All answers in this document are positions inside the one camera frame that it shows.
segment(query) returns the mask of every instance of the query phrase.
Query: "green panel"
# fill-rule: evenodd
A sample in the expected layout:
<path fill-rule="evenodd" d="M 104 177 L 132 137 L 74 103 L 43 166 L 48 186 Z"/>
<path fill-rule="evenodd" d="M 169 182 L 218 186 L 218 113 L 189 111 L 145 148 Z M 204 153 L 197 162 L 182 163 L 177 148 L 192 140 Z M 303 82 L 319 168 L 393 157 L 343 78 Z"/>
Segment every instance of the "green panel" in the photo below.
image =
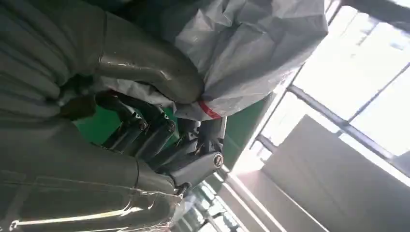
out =
<path fill-rule="evenodd" d="M 274 94 L 228 117 L 223 145 L 225 166 L 232 169 L 253 132 L 269 108 Z"/>
<path fill-rule="evenodd" d="M 101 145 L 117 129 L 119 124 L 120 121 L 115 112 L 99 106 L 92 117 L 75 122 L 84 138 L 98 145 Z"/>

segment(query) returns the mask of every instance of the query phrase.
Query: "bolt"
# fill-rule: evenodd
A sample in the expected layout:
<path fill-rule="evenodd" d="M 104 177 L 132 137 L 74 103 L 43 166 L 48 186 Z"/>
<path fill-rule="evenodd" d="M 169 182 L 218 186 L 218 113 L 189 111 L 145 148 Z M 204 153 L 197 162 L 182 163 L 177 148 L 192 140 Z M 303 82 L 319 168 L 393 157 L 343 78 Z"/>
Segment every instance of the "bolt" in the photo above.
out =
<path fill-rule="evenodd" d="M 221 153 L 217 153 L 214 156 L 214 166 L 217 168 L 222 167 L 223 165 L 223 155 Z"/>
<path fill-rule="evenodd" d="M 140 123 L 140 130 L 145 131 L 145 129 L 148 127 L 148 124 L 146 122 L 141 122 Z"/>
<path fill-rule="evenodd" d="M 175 131 L 175 124 L 174 123 L 169 123 L 167 126 L 167 130 L 169 132 L 174 132 Z"/>

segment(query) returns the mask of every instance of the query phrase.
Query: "red tape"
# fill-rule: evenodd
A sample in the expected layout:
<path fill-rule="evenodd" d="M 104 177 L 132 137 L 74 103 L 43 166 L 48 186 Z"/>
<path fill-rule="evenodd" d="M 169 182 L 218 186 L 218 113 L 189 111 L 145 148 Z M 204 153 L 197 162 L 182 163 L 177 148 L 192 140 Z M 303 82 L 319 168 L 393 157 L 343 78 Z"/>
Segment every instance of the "red tape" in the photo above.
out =
<path fill-rule="evenodd" d="M 221 118 L 220 115 L 216 112 L 214 112 L 213 110 L 211 110 L 206 104 L 205 101 L 198 101 L 199 106 L 201 107 L 201 109 L 205 112 L 205 114 L 207 114 L 208 116 L 210 116 L 212 119 L 217 119 L 217 118 Z"/>

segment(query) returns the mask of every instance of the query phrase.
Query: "window frame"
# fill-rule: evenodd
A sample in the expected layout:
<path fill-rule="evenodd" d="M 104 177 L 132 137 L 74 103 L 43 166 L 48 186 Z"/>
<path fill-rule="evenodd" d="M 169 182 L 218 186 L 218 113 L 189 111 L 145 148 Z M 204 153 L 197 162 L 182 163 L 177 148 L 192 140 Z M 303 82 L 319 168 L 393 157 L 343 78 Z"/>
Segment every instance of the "window frame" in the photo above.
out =
<path fill-rule="evenodd" d="M 401 29 L 407 33 L 410 33 L 410 9 L 404 6 L 400 6 L 389 0 L 331 0 L 327 9 L 329 11 L 332 4 L 338 4 L 334 12 L 331 12 L 328 24 L 331 25 L 333 19 L 339 13 L 343 6 L 350 6 L 357 11 L 368 14 L 369 16 L 385 23 Z M 281 93 L 277 95 L 278 101 L 276 102 L 273 111 L 270 113 L 268 120 L 264 122 L 260 131 L 257 133 L 255 139 L 252 141 L 250 147 L 253 147 L 256 141 L 259 141 L 267 150 L 272 154 L 278 149 L 268 138 L 262 135 L 262 131 L 269 122 L 269 119 L 277 110 L 278 106 L 282 102 L 286 93 L 293 93 L 298 99 L 302 100 L 308 106 L 318 111 L 320 114 L 329 119 L 332 123 L 340 128 L 335 134 L 340 137 L 342 134 L 347 134 L 353 139 L 357 140 L 367 149 L 372 151 L 374 154 L 382 158 L 383 160 L 390 161 L 395 157 L 394 154 L 380 146 L 378 143 L 374 142 L 367 135 L 359 131 L 357 128 L 351 125 L 351 122 L 358 117 L 377 97 L 382 94 L 407 68 L 410 66 L 410 62 L 397 74 L 395 75 L 387 84 L 385 84 L 381 89 L 379 89 L 367 102 L 365 102 L 359 109 L 348 119 L 344 120 L 337 114 L 329 110 L 326 106 L 315 100 L 313 97 L 305 93 L 302 89 L 298 88 L 293 84 L 295 78 L 299 75 L 305 64 L 303 64 L 296 74 L 292 77 L 291 81 L 284 86 Z"/>

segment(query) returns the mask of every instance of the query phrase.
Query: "white wall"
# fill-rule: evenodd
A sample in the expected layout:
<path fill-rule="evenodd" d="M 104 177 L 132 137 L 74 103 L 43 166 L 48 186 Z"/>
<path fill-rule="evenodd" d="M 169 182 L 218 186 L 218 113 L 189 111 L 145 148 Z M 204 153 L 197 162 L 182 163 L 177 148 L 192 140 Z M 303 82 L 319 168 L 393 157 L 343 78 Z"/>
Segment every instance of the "white wall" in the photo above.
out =
<path fill-rule="evenodd" d="M 308 116 L 262 171 L 331 232 L 410 231 L 410 188 Z"/>

